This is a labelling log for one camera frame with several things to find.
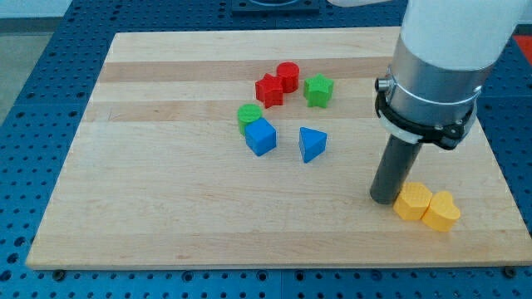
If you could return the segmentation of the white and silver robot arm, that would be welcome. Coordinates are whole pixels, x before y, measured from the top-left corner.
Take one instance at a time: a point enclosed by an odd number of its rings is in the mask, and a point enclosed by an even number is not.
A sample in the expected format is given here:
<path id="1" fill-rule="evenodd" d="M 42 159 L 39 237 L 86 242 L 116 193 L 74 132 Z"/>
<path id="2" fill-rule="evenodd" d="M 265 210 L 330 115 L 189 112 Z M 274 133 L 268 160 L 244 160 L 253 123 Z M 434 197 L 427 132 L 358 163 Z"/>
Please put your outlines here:
<path id="1" fill-rule="evenodd" d="M 391 141 L 453 150 L 529 0 L 409 0 L 393 59 L 375 82 Z"/>

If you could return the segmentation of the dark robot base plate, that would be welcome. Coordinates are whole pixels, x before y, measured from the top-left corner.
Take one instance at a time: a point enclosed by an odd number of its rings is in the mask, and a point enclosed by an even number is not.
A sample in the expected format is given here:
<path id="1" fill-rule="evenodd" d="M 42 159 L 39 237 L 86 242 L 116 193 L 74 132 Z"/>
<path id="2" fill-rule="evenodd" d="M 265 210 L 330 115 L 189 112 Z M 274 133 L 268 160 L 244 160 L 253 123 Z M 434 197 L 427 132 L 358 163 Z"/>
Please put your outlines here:
<path id="1" fill-rule="evenodd" d="M 255 13 L 318 13 L 316 0 L 231 0 L 231 12 L 236 15 Z"/>

